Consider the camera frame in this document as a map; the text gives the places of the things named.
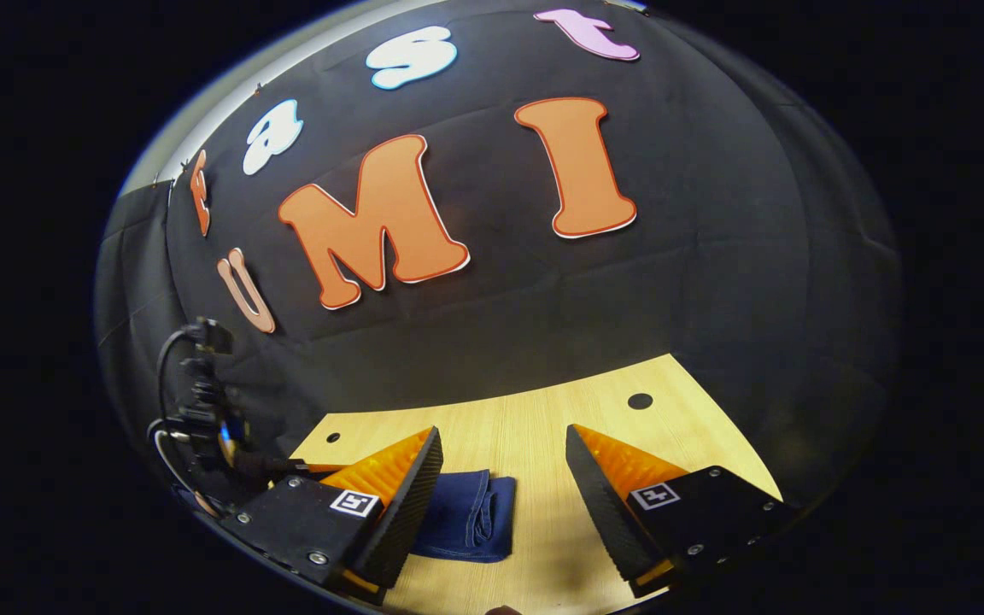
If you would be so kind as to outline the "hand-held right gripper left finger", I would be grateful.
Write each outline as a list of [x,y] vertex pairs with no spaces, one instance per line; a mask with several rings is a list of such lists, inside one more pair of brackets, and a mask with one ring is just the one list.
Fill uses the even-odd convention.
[[413,549],[441,468],[431,425],[326,478],[274,479],[219,526],[314,588],[379,605]]

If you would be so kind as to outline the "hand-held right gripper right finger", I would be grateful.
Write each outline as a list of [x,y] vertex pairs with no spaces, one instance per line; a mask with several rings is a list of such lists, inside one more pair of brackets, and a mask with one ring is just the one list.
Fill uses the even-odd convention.
[[584,425],[565,458],[618,575],[636,598],[734,567],[800,510],[721,465],[688,471]]

